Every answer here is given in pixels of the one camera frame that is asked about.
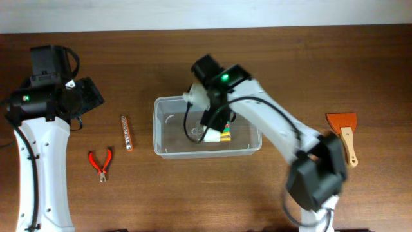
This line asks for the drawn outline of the clear plastic container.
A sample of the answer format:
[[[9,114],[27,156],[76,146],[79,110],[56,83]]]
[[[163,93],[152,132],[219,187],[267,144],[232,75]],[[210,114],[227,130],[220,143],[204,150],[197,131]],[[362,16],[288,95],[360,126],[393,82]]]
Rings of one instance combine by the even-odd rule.
[[[203,110],[187,103],[181,96],[161,97],[154,103],[154,152],[163,159],[193,159],[251,155],[262,147],[261,132],[244,117],[237,115],[230,122],[230,142],[195,144],[186,137],[200,122]]]

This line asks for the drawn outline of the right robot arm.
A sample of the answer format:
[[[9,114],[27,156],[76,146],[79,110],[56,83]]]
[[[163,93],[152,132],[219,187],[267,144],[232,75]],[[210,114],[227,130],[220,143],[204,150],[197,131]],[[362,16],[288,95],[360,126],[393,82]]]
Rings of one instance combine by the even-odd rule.
[[[282,207],[300,231],[333,231],[335,207],[347,179],[344,148],[338,136],[300,122],[240,65],[224,68],[210,55],[191,67],[198,82],[184,94],[188,107],[204,110],[205,131],[222,132],[235,115],[260,130],[290,166]]]

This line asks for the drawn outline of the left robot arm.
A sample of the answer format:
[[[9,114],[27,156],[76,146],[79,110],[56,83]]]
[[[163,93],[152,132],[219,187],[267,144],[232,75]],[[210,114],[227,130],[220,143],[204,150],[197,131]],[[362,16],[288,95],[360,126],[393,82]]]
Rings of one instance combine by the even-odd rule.
[[[74,231],[67,196],[66,150],[73,119],[104,103],[78,55],[63,46],[31,48],[32,75],[6,98],[19,152],[17,231]]]

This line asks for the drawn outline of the orange scraper with wooden handle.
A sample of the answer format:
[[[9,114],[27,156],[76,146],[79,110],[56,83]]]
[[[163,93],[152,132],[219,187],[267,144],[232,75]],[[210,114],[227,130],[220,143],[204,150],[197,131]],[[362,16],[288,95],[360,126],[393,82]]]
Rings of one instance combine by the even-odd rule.
[[[357,127],[356,113],[327,113],[326,120],[332,130],[341,136],[346,149],[347,162],[351,167],[358,165],[358,159],[355,154],[353,134]]]

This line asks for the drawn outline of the orange socket bit holder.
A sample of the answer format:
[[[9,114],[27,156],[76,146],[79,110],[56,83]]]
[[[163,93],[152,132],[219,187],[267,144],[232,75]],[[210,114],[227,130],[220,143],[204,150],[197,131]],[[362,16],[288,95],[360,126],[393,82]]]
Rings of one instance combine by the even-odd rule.
[[[122,129],[123,129],[123,133],[124,133],[124,140],[125,140],[125,146],[126,146],[126,150],[129,152],[133,151],[133,143],[131,140],[131,134],[129,131],[129,126],[128,126],[128,121],[126,116],[122,115],[121,116],[121,122],[122,122]]]

